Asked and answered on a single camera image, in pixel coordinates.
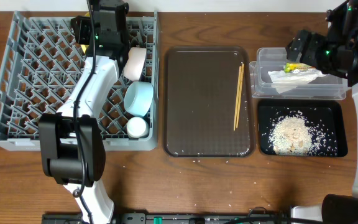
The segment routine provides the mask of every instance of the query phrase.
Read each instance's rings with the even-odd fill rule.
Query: white wall
[[[126,0],[130,11],[325,12],[344,0]],[[87,11],[86,0],[0,0],[0,11]]]

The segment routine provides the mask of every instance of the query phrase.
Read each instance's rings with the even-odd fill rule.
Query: gray dish rack
[[[9,151],[39,151],[38,120],[56,113],[81,77],[85,64],[75,43],[70,17],[25,18],[15,12],[0,69],[0,147]],[[159,21],[154,17],[127,17],[131,45],[147,49],[141,81],[154,87],[154,98],[145,120],[149,135],[129,139],[124,96],[132,83],[120,76],[111,88],[98,119],[108,151],[148,151],[157,145]],[[75,138],[61,142],[76,144]]]

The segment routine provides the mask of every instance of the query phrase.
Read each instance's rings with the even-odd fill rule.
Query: clear plastic container
[[[272,83],[268,72],[281,71],[287,60],[285,48],[261,48],[257,52],[257,61],[249,64],[252,97],[288,98],[311,100],[343,100],[349,89],[347,80],[334,75],[326,75],[308,84]],[[282,93],[277,88],[290,89]]]

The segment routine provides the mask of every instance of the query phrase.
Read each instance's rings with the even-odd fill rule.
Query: brown tray
[[[241,110],[233,131],[239,66]],[[255,149],[248,55],[240,47],[174,47],[166,56],[163,146],[174,157],[244,157]]]

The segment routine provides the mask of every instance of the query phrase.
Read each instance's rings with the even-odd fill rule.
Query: light blue bowl
[[[144,117],[153,101],[153,85],[147,82],[132,83],[124,98],[125,110],[136,116]]]

